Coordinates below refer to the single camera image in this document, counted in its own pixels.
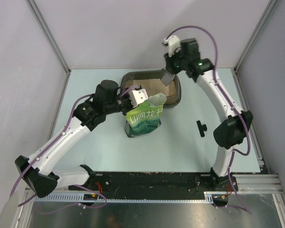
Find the brown litter box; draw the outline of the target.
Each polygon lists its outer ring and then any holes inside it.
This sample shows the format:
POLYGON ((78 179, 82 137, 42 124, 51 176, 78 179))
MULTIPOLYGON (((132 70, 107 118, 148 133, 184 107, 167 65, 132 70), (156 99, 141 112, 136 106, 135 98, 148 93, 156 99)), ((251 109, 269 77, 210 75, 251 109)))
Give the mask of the brown litter box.
POLYGON ((170 84, 165 86, 161 81, 161 70, 148 70, 129 72, 121 80, 122 91, 133 85, 141 85, 148 96, 163 93, 167 100, 164 108, 172 108, 181 101, 181 84, 178 76, 175 76, 170 84))

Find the green litter bag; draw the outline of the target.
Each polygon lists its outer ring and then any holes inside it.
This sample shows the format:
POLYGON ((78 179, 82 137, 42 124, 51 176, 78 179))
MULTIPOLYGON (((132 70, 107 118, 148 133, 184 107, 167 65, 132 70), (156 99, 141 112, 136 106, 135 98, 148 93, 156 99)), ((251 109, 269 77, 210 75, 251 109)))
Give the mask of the green litter bag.
POLYGON ((129 111, 126 116, 125 133, 129 138, 153 132, 161 125, 163 105, 167 97, 163 93, 150 96, 138 107, 129 111))

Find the metal scoop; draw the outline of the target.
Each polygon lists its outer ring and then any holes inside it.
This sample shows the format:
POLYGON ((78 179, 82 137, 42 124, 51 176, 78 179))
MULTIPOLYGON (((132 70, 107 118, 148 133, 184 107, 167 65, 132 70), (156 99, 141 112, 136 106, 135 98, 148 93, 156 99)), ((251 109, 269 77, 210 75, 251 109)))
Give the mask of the metal scoop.
POLYGON ((165 68, 161 69, 161 82, 165 86, 168 86, 172 82, 174 77, 175 77, 175 75, 171 74, 167 69, 165 69, 165 68))

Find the black bag clip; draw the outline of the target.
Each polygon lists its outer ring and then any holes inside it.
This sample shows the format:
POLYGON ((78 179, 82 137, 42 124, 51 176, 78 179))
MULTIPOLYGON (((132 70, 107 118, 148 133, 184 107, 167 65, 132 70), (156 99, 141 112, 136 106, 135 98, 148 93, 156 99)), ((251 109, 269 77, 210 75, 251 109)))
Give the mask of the black bag clip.
POLYGON ((205 137, 205 132, 208 130, 206 124, 202 124, 200 120, 196 121, 201 138, 205 137))

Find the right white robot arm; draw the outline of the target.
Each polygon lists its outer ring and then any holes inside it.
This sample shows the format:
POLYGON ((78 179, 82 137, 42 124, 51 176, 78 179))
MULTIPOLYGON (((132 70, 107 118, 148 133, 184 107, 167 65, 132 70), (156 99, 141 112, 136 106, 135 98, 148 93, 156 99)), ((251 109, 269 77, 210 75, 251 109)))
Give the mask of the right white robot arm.
POLYGON ((172 35, 162 44, 168 47, 164 54, 166 67, 161 71, 162 83, 169 85, 179 72, 185 71, 207 95, 220 119, 220 125, 213 132, 218 144, 214 165, 209 173, 195 177, 196 190, 225 190, 228 185, 235 186, 236 182, 231 180, 231 166, 238 146, 249 138, 252 113, 236 104, 212 62, 200 57, 196 39, 180 40, 172 35))

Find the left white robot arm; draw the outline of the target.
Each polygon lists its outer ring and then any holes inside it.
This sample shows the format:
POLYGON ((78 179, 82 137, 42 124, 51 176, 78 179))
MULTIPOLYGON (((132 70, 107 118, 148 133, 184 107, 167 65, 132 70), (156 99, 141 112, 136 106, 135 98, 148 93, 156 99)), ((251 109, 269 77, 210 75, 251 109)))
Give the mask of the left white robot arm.
POLYGON ((90 190, 95 186, 93 171, 87 165, 68 171, 57 171, 54 167, 73 145, 103 123, 109 114, 127 114, 133 109, 134 96, 130 91, 118 93, 118 90, 115 81, 102 81, 95 93, 75 101, 65 126, 44 146, 29 157, 21 155, 15 160, 19 179, 24 180, 39 198, 57 188, 80 185, 90 190))

